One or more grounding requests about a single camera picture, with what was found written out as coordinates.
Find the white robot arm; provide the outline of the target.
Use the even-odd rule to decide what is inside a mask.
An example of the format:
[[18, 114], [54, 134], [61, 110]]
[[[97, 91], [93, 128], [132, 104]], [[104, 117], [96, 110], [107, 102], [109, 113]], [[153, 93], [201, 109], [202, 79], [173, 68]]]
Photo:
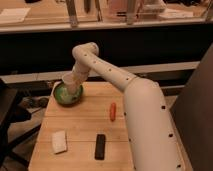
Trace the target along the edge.
[[124, 93], [123, 107], [135, 171], [184, 171], [171, 114], [157, 82], [140, 78], [98, 57], [95, 43], [75, 46], [79, 72], [94, 70]]

